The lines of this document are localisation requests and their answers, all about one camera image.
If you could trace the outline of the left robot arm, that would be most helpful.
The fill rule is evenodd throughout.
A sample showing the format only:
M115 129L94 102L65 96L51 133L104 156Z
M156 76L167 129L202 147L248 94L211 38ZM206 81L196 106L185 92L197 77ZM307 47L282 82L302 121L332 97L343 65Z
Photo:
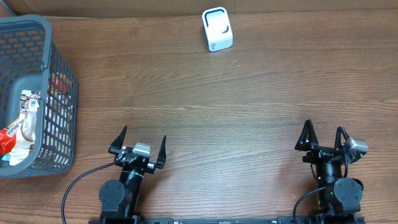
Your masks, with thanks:
M127 127L124 127L108 149L115 155L113 164L122 170L118 180L105 182L99 190L100 223L147 223L144 216L136 212L144 175L162 169L167 160L165 136L157 160L151 162L151 147L148 144L138 142L133 147L123 144L126 132Z

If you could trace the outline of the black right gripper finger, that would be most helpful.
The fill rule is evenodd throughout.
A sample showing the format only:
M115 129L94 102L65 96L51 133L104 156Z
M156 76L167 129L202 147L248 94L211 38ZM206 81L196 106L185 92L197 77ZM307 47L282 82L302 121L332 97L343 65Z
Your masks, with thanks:
M318 139L312 124L312 120L308 119L304 123L302 133L295 145L295 150L311 151L318 147Z
M349 139L349 135L342 125L338 126L336 129L335 149L338 149L342 146L341 138L344 138L345 141Z

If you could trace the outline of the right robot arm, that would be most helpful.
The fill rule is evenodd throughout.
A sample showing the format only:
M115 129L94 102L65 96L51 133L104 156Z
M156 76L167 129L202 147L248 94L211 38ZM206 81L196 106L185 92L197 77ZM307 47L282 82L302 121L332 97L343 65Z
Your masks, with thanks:
M365 141L355 139L343 126L336 129L333 147L319 145L311 120L306 120L295 150L306 153L302 161L309 163L317 188L301 196L294 205L294 223L364 223L356 214L361 211L364 185L359 179L348 177L348 168L368 152ZM318 195L318 210L299 218L300 203L311 195Z

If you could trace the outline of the beige bread snack bag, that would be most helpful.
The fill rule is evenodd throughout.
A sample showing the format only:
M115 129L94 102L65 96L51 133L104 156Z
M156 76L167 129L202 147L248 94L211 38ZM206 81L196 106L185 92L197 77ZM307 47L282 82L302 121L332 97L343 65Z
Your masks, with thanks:
M20 110L16 124L12 126L12 134L16 143L9 153L9 165L16 166L32 152L37 129L37 113L39 110L40 92L22 90L20 97Z

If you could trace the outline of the red orange spaghetti pack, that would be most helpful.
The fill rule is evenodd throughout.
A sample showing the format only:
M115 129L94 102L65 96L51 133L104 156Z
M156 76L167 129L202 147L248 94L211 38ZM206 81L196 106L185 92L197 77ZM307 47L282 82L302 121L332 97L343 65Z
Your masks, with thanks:
M10 153L16 145L17 129L19 123L16 121L1 130L1 155Z

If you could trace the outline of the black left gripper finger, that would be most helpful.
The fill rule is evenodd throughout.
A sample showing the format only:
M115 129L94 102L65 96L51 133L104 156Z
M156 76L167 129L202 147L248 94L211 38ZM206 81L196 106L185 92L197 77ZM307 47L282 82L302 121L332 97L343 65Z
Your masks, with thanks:
M111 143L110 149L112 150L121 150L124 142L124 138L127 132L127 126L123 128L119 136Z
M159 153L158 153L157 161L156 161L156 165L155 165L157 169L163 169L164 165L166 163L166 160L167 160L166 146L165 146L166 139L167 139L167 137L164 136L162 139L162 143L160 145L160 149L159 149Z

